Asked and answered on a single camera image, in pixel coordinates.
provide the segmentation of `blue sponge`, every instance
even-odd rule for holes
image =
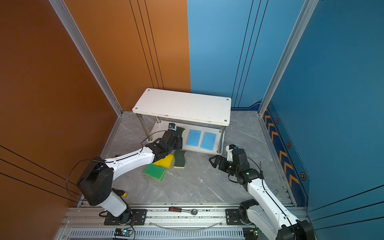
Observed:
[[[206,132],[204,134],[203,142],[201,143],[201,148],[206,150],[213,150],[216,140],[216,134]]]
[[[201,131],[190,130],[186,145],[197,147],[199,145],[200,135],[201,135]]]

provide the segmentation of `blue wall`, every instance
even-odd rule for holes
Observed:
[[[303,3],[188,0],[191,91],[232,97],[232,107],[260,101]]]
[[[272,98],[310,178],[320,240],[382,239],[383,219],[331,226],[383,217],[384,204],[326,216],[384,201],[381,187],[331,204],[384,184],[383,55],[383,1],[319,1]]]

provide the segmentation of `white shelf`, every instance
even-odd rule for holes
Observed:
[[[155,123],[155,126],[153,126],[151,134],[154,132],[157,132],[157,131],[167,130],[169,123],[170,122],[163,121],[163,120],[161,121],[161,123]],[[175,122],[175,124],[176,124],[176,127],[185,128],[185,131],[183,132],[183,135],[182,135],[182,138],[183,138],[183,149],[182,150],[190,150],[190,151],[194,151],[194,152],[202,152],[202,153],[217,155],[217,148],[218,148],[218,143],[219,143],[220,135],[221,135],[220,129],[210,128],[210,127],[200,127],[200,126],[178,123],[178,122]],[[201,131],[199,145],[197,147],[192,147],[192,146],[186,145],[188,135],[189,135],[189,130],[191,130],[191,129]],[[206,132],[216,134],[214,149],[212,151],[200,148],[201,142],[203,141],[204,133],[206,133]],[[164,134],[164,132],[158,132],[158,133],[153,134],[152,140],[154,141],[158,138],[161,138],[163,136],[163,134]]]
[[[147,88],[132,111],[144,115],[229,126],[231,98]]]

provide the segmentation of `gray marble floor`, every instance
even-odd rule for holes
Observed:
[[[155,117],[144,116],[149,129],[155,124]],[[219,128],[219,126],[200,124]],[[106,157],[123,155],[141,148],[145,133],[136,114],[124,112],[117,133]],[[291,203],[283,189],[276,165],[266,144],[263,130],[254,111],[232,111],[230,125],[225,130],[224,146],[235,144],[245,149],[248,157],[257,164],[261,161],[265,181],[270,189],[277,189],[277,197],[283,204]],[[163,182],[143,175],[146,166],[127,172],[113,182],[117,189],[128,193],[125,198],[131,204],[151,203],[240,203],[252,198],[239,184],[228,180],[228,175],[214,169],[208,161],[213,155],[186,151],[185,168],[167,169]]]

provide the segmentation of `white tabletop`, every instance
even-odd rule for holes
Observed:
[[[228,126],[231,98],[147,88],[134,113]]]

